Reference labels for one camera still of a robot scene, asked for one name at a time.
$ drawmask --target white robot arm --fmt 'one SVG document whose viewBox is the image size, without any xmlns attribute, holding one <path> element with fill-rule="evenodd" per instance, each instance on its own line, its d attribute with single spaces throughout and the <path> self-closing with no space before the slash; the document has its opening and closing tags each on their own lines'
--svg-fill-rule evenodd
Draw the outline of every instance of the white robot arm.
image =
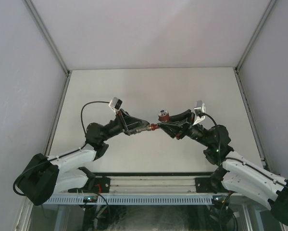
<svg viewBox="0 0 288 231">
<path fill-rule="evenodd" d="M 288 180 L 254 165 L 235 152 L 228 145 L 231 139 L 226 127 L 217 125 L 205 113 L 202 101 L 196 103 L 195 113 L 187 110 L 179 115 L 169 116 L 168 111 L 161 110 L 160 123 L 157 124 L 130 116 L 119 109 L 121 103 L 117 98 L 110 102 L 115 120 L 105 126 L 89 124 L 86 142 L 81 148 L 60 156 L 35 155 L 15 180 L 15 193 L 25 195 L 35 205 L 40 205 L 53 193 L 82 188 L 94 175 L 81 166 L 104 155 L 108 148 L 104 141 L 122 132 L 132 135 L 160 128 L 171 138 L 179 140 L 188 136 L 207 147 L 204 151 L 207 160 L 219 166 L 208 179 L 213 192 L 223 192 L 225 189 L 243 194 L 271 210 L 277 220 L 288 226 Z M 211 129 L 205 129 L 199 124 L 205 116 L 211 118 L 215 124 Z"/>
</svg>

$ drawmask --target red object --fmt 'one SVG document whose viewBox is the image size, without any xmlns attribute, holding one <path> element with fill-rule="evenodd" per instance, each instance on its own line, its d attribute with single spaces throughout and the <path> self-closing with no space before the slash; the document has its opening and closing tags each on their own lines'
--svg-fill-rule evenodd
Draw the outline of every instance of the red object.
<svg viewBox="0 0 288 231">
<path fill-rule="evenodd" d="M 159 127 L 155 124 L 150 124 L 151 130 L 154 131 L 155 129 L 159 129 Z"/>
<path fill-rule="evenodd" d="M 99 184 L 96 184 L 95 186 L 97 186 L 99 188 L 99 194 L 101 193 L 101 186 Z"/>
<path fill-rule="evenodd" d="M 162 109 L 158 114 L 160 122 L 168 122 L 169 121 L 169 113 L 167 110 Z"/>
</svg>

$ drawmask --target gray wall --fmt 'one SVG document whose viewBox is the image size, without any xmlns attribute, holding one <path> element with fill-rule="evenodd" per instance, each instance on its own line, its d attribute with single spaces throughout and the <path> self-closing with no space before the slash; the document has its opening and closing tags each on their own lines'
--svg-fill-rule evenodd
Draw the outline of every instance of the gray wall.
<svg viewBox="0 0 288 231">
<path fill-rule="evenodd" d="M 234 66 L 269 1 L 33 0 L 72 70 Z"/>
<path fill-rule="evenodd" d="M 22 1 L 0 0 L 0 231 L 14 225 L 13 181 L 45 147 L 64 78 Z"/>
<path fill-rule="evenodd" d="M 288 0 L 276 5 L 241 75 L 271 167 L 288 177 Z"/>
</svg>

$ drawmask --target white panel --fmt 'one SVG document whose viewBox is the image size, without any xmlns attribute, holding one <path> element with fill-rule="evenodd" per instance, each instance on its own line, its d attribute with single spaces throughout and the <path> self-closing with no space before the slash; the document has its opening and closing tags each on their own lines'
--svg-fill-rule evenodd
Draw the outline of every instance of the white panel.
<svg viewBox="0 0 288 231">
<path fill-rule="evenodd" d="M 0 231 L 13 228 L 13 181 L 43 151 L 64 80 L 24 4 L 0 0 Z"/>
<path fill-rule="evenodd" d="M 192 109 L 196 100 L 206 103 L 207 113 L 228 128 L 231 145 L 250 161 L 261 165 L 258 150 L 232 68 L 155 68 L 87 70 L 72 73 L 51 155 L 78 147 L 85 140 L 80 123 L 82 106 L 90 101 L 123 100 L 130 115 L 158 122 L 158 111 L 171 115 Z M 85 108 L 85 127 L 107 124 L 114 113 L 106 104 Z M 203 125 L 213 123 L 206 119 Z M 162 130 L 133 136 L 120 134 L 106 141 L 106 154 L 86 166 L 99 172 L 201 172 L 213 171 L 201 144 L 185 137 L 173 140 Z"/>
<path fill-rule="evenodd" d="M 276 5 L 241 73 L 272 169 L 288 178 L 288 0 Z"/>
<path fill-rule="evenodd" d="M 236 66 L 269 0 L 33 0 L 69 69 Z"/>
<path fill-rule="evenodd" d="M 106 205 L 102 197 L 97 202 L 85 202 L 89 196 L 54 195 L 46 205 Z M 211 195 L 104 195 L 109 205 L 212 205 Z"/>
</svg>

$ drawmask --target white table surface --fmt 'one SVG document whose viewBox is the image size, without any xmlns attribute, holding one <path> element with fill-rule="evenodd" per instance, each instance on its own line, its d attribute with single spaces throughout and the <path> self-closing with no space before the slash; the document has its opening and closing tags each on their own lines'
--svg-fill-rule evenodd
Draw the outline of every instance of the white table surface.
<svg viewBox="0 0 288 231">
<path fill-rule="evenodd" d="M 250 123 L 232 68 L 153 68 L 73 71 L 50 154 L 79 147 L 84 141 L 82 106 L 90 101 L 118 97 L 131 116 L 158 122 L 158 112 L 176 115 L 203 100 L 218 124 L 227 127 L 230 146 L 262 166 Z M 114 113 L 106 104 L 91 104 L 83 113 L 85 127 L 107 124 Z M 208 118 L 202 122 L 213 126 Z M 171 139 L 162 130 L 133 136 L 120 134 L 106 141 L 105 155 L 85 166 L 93 172 L 207 172 L 214 171 L 203 154 L 206 147 L 185 137 Z"/>
</svg>

